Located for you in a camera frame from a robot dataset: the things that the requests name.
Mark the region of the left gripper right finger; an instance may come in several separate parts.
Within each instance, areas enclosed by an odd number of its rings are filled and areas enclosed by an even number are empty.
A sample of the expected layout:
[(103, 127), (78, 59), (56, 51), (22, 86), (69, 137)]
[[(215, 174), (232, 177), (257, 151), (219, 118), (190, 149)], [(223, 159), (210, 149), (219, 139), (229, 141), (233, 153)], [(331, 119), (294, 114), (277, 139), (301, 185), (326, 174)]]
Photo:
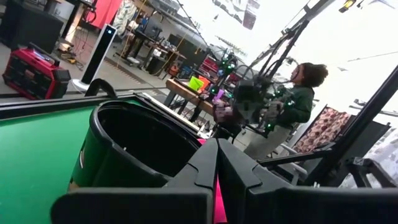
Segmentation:
[(228, 224), (398, 224), (398, 189), (295, 186), (225, 139), (218, 178)]

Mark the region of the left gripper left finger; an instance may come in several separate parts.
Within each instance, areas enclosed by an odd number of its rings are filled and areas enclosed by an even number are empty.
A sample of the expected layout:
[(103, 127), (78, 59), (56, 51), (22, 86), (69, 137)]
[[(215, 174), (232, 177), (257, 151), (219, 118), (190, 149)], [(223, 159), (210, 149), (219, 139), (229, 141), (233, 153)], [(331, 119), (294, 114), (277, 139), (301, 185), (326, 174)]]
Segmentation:
[(214, 224), (217, 157), (208, 139), (163, 187), (67, 193), (53, 203), (51, 224)]

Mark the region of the pink pumpkin bucket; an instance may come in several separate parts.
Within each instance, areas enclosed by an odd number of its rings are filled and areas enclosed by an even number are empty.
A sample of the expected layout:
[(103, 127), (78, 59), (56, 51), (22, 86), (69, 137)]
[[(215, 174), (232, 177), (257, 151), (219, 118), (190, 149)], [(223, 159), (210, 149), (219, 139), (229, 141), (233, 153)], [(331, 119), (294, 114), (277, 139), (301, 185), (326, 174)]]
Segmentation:
[(211, 190), (211, 217), (209, 224), (228, 224), (224, 209), (223, 196), (218, 180), (218, 142), (215, 139), (198, 138), (201, 144), (195, 159), (198, 174), (195, 184)]

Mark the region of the orange plastic container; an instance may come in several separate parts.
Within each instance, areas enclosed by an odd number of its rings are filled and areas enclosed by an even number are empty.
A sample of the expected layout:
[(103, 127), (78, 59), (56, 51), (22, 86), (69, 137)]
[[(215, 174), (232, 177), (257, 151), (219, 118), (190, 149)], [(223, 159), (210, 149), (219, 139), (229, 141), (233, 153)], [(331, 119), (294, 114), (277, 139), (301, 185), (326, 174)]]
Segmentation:
[(209, 79), (203, 76), (199, 76), (199, 80), (203, 82), (203, 85), (200, 87), (200, 91), (204, 91), (205, 88), (211, 83)]

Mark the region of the white chair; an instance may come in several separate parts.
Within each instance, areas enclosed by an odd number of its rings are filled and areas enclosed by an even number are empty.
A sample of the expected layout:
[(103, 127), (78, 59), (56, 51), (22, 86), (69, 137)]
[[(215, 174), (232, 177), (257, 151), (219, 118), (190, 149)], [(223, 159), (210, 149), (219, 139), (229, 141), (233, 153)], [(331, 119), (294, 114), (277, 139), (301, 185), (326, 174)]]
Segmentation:
[[(297, 151), (285, 144), (280, 144), (275, 149), (275, 156), (277, 159), (283, 159), (287, 156), (296, 156)], [(278, 173), (286, 178), (292, 185), (297, 185), (301, 178), (307, 177), (308, 172), (303, 167), (303, 161), (287, 162), (285, 164), (277, 165)]]

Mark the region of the green plastic container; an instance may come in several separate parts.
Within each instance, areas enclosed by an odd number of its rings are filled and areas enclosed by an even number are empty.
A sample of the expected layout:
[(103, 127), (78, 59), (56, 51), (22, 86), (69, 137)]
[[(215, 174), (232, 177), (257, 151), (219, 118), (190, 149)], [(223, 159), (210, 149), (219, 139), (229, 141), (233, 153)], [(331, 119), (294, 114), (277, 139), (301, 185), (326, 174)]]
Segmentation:
[(197, 77), (191, 77), (188, 86), (194, 90), (194, 91), (198, 91), (202, 86), (203, 86), (204, 82), (201, 81), (199, 78)]

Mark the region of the wooden work table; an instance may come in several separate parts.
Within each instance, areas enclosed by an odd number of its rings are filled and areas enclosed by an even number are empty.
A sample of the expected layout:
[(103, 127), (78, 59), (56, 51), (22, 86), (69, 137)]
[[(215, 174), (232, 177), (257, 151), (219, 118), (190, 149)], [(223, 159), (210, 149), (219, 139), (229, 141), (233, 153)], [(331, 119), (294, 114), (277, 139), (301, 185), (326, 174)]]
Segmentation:
[(187, 103), (195, 105), (193, 114), (189, 118), (189, 121), (196, 121), (202, 111), (211, 116), (213, 115), (213, 104), (205, 101), (202, 94), (191, 90), (187, 85), (181, 83), (175, 78), (166, 80), (165, 86), (169, 90), (169, 94), (164, 101), (165, 106), (170, 108), (176, 96), (181, 96)]

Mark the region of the black plastic bucket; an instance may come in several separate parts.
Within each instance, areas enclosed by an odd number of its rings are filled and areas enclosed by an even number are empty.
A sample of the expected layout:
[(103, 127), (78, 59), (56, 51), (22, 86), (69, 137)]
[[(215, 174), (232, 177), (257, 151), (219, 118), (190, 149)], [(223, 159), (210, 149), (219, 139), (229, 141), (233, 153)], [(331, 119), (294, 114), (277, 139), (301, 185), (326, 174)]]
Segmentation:
[(161, 187), (201, 146), (179, 122), (125, 101), (107, 101), (89, 128), (68, 188)]

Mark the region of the person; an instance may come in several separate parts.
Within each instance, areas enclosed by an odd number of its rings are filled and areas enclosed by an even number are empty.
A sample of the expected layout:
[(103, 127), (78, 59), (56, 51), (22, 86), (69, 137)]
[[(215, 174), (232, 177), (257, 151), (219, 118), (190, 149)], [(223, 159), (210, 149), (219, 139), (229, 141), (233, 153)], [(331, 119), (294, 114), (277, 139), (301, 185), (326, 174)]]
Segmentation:
[(324, 64), (310, 62), (301, 63), (293, 70), (290, 81), (293, 87), (290, 89), (294, 105), (285, 106), (281, 101), (273, 102), (273, 106), (281, 108), (274, 130), (265, 138), (255, 135), (244, 153), (255, 161), (267, 158), (278, 146), (285, 142), (294, 125), (306, 123), (311, 117), (314, 88), (319, 87), (328, 76), (328, 69)]

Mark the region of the red white patterned cushion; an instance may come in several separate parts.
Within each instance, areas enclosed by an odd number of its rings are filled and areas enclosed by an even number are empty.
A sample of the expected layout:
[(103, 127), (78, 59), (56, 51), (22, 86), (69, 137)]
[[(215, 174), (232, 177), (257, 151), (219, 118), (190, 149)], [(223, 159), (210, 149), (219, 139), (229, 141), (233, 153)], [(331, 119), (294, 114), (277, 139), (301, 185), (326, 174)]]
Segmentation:
[(332, 142), (346, 126), (351, 115), (326, 107), (293, 149), (299, 153), (312, 152), (326, 142)]

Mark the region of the green table mat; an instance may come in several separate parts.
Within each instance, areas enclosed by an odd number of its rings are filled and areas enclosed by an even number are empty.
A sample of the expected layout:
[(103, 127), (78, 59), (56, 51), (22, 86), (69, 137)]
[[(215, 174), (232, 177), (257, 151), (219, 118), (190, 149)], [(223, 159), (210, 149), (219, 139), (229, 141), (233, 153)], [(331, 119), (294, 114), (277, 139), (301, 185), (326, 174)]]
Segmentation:
[(50, 224), (93, 107), (0, 121), (0, 224)]

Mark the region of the white tower fan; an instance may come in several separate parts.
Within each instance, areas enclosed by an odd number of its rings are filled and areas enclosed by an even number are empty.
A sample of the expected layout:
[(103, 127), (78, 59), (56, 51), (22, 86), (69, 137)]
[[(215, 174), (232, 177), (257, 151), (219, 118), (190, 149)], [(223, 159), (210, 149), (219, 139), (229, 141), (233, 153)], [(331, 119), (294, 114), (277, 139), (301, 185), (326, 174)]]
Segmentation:
[(84, 92), (88, 90), (91, 82), (96, 78), (98, 70), (113, 42), (116, 35), (116, 28), (105, 24), (99, 33), (95, 46), (91, 51), (88, 63), (83, 70), (83, 76), (80, 79), (72, 79), (71, 84), (77, 91)]

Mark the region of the red hanging cloth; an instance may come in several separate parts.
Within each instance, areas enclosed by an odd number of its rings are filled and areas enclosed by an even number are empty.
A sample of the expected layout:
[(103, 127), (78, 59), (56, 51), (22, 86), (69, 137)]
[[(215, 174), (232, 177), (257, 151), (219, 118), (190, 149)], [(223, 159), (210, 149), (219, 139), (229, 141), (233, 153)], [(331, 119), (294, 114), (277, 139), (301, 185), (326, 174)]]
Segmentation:
[(122, 0), (97, 0), (96, 19), (91, 23), (101, 29), (105, 24), (110, 24), (117, 13)]

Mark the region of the black cabinet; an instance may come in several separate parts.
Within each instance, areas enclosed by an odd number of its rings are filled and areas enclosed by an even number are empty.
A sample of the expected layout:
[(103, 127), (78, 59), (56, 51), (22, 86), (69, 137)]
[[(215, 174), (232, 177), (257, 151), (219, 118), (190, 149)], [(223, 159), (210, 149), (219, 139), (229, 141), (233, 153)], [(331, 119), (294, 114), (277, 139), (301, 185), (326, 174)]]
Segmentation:
[(0, 22), (0, 42), (10, 49), (33, 43), (51, 54), (62, 27), (60, 19), (45, 11), (21, 0), (7, 0)]

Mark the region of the black frame clamp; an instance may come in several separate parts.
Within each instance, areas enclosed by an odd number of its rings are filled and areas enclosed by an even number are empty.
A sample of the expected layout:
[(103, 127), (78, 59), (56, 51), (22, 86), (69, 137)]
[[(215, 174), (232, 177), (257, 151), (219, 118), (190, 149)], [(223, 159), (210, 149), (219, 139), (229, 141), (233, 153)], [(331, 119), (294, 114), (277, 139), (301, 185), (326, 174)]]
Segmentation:
[(85, 96), (96, 96), (101, 90), (112, 99), (116, 99), (118, 97), (115, 89), (111, 86), (111, 84), (101, 78), (94, 79), (90, 83), (85, 93)]

